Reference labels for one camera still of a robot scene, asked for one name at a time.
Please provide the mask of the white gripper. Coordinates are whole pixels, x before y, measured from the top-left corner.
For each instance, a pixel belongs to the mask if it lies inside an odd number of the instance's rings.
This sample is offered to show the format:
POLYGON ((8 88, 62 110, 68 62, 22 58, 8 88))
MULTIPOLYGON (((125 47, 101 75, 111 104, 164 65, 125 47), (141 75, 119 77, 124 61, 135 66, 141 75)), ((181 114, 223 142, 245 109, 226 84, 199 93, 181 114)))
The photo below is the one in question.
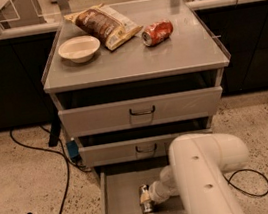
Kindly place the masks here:
POLYGON ((178 194, 179 190, 177 190, 176 184, 172 180, 162 182, 156 180, 156 182, 149 186, 148 192, 142 193, 139 199, 141 204, 153 200, 153 202, 158 205, 178 194))

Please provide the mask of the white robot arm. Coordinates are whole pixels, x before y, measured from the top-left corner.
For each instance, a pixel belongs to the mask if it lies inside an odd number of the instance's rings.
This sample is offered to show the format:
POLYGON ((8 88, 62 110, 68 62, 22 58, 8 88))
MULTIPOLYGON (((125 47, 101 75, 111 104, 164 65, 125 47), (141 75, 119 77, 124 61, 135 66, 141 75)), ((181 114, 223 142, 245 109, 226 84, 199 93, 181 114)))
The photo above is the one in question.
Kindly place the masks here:
POLYGON ((169 165, 159 179, 139 190, 142 212, 172 196, 181 198, 186 214, 245 214, 224 174, 243 168, 248 147, 230 134, 184 134, 170 144, 169 165))

